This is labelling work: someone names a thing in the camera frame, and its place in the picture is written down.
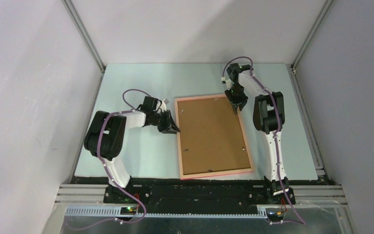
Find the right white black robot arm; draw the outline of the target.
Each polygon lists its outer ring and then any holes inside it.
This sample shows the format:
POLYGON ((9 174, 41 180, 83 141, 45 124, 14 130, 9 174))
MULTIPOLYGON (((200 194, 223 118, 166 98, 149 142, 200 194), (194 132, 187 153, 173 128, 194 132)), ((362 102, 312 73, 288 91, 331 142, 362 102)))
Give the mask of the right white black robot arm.
POLYGON ((234 114, 242 111, 248 102, 245 91, 255 98, 253 124, 264 136, 268 155, 263 196, 268 203, 276 204, 283 198, 283 193, 288 191, 287 175, 281 155, 281 130, 285 122, 283 94, 271 91, 263 85, 253 75, 250 64, 226 65, 221 80, 226 85, 224 93, 234 114))

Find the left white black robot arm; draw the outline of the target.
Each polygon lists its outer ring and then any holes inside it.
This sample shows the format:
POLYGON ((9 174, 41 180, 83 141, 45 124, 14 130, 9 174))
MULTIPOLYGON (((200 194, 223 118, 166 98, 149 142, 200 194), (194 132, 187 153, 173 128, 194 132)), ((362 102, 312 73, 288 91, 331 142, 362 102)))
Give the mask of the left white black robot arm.
POLYGON ((155 126, 163 134, 180 133, 167 109, 167 101, 146 96, 135 109, 113 113, 97 111, 84 138, 84 148, 101 161, 109 184, 117 187, 115 196, 123 203, 129 203, 134 198, 134 189, 128 186, 131 176, 118 157, 124 145, 125 132, 146 126, 155 126))

